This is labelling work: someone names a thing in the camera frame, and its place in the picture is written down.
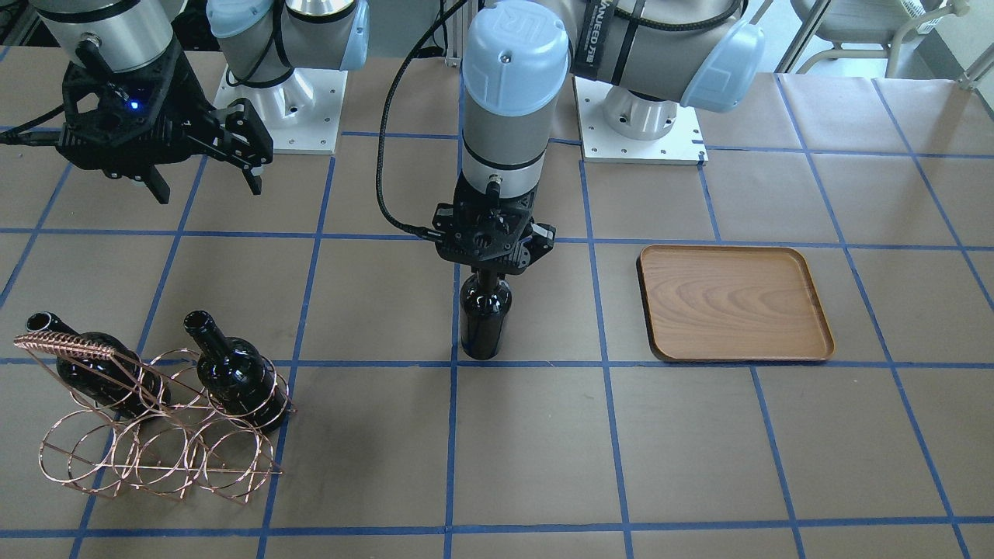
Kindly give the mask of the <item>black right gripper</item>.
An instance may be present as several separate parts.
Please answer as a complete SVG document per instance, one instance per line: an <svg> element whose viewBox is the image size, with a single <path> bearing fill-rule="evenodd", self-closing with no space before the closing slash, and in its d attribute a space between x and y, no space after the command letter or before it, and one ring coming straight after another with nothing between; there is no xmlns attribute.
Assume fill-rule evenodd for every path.
<svg viewBox="0 0 994 559"><path fill-rule="evenodd" d="M274 143L252 100L216 109L203 93L181 43L171 39L154 60L115 73L95 39L80 39L81 63L65 71L65 124L57 151L84 170L140 181L159 204L171 188L161 164L194 155L241 170L252 195L262 195L263 166Z"/></svg>

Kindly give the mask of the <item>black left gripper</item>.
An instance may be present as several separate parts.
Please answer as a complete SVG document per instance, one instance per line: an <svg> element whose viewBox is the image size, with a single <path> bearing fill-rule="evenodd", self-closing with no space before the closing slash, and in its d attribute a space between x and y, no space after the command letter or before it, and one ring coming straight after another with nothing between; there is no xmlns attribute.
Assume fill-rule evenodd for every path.
<svg viewBox="0 0 994 559"><path fill-rule="evenodd" d="M537 187L503 197L501 186L490 180L482 191L460 174L451 204L438 204L433 226L440 258L501 275L521 275L553 250L556 227L537 223L533 206Z"/></svg>

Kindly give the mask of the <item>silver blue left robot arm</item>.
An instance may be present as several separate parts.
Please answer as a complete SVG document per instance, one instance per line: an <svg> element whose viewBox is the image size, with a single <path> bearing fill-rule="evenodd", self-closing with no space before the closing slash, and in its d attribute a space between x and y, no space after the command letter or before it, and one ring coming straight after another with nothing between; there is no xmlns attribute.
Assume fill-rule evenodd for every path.
<svg viewBox="0 0 994 559"><path fill-rule="evenodd" d="M569 75L649 102L724 113L748 92L766 46L742 1L497 1L468 30L463 165L440 204L440 258L521 275L554 247L533 207Z"/></svg>

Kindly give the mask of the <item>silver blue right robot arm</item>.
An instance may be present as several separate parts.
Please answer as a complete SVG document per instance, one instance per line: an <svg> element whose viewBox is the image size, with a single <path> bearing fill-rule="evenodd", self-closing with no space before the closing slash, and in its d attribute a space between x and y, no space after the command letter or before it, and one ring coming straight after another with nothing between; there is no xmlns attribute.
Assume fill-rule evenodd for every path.
<svg viewBox="0 0 994 559"><path fill-rule="evenodd" d="M70 64L61 104L2 142L47 146L80 169L171 190L159 167L203 155L252 194L274 134L318 124L315 79L362 68L366 1L34 1Z"/></svg>

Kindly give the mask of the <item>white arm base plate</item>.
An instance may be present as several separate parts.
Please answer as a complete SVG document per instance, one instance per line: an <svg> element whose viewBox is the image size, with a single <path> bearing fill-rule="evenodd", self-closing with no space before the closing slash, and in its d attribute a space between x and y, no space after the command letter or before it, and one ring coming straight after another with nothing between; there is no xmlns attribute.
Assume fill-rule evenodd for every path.
<svg viewBox="0 0 994 559"><path fill-rule="evenodd" d="M697 165L709 160L695 109L574 78L583 159L592 163Z"/></svg>
<svg viewBox="0 0 994 559"><path fill-rule="evenodd" d="M277 155L334 155L339 138L348 71L296 68L283 84L268 89L228 84L221 75L214 105L251 100L273 139Z"/></svg>

